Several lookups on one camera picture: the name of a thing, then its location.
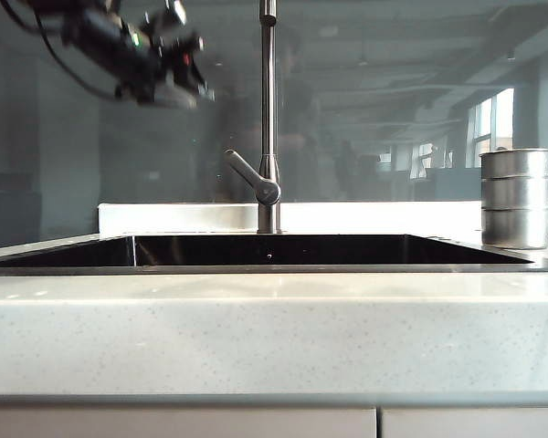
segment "white cabinet door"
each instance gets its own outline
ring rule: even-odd
[[[0,438],[375,438],[375,411],[0,407]]]
[[[383,438],[548,438],[548,408],[386,409]]]

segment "faucet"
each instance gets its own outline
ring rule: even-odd
[[[259,22],[262,28],[262,159],[259,173],[233,150],[226,151],[226,160],[256,193],[258,233],[276,234],[281,233],[275,80],[276,0],[260,0]]]

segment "sink rim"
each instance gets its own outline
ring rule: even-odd
[[[325,235],[369,235],[369,234],[325,234]],[[0,276],[126,276],[126,275],[191,275],[191,274],[309,274],[309,273],[526,273],[548,272],[548,258],[532,260],[525,254],[516,254],[487,245],[474,245],[442,237],[423,237],[410,234],[398,236],[420,237],[440,243],[453,244],[470,249],[485,251],[500,256],[523,260],[523,263],[499,264],[357,264],[357,265],[222,265],[222,266],[19,266],[0,267]],[[135,239],[148,235],[128,235],[86,242],[58,245],[49,249],[38,249],[14,255],[1,255],[0,262],[20,256],[32,256],[66,247],[93,245],[94,243],[117,239]]]

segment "white countertop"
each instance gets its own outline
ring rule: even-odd
[[[0,277],[21,395],[548,405],[548,273]]]

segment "black sink basin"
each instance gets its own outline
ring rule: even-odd
[[[533,270],[548,260],[414,235],[134,236],[0,257],[0,276]]]

